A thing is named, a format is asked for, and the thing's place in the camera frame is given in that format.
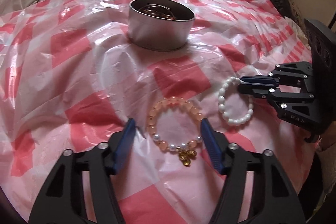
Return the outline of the white knit sleeve forearm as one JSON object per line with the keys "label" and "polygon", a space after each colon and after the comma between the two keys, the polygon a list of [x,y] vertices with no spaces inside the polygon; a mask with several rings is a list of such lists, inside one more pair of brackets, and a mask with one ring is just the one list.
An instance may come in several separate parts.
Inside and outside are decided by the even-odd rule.
{"label": "white knit sleeve forearm", "polygon": [[327,196],[335,186],[335,143],[331,145],[323,144],[322,139],[318,142],[317,155],[321,161],[322,167],[322,182],[323,192],[319,199],[318,205],[314,210],[314,214],[319,211],[323,203],[326,201]]}

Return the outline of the person right hand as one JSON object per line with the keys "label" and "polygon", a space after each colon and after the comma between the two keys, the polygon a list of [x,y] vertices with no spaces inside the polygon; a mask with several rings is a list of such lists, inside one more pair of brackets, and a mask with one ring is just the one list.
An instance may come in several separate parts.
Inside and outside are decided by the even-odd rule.
{"label": "person right hand", "polygon": [[332,124],[327,131],[320,136],[315,150],[321,152],[330,148],[335,143],[335,135],[335,127]]}

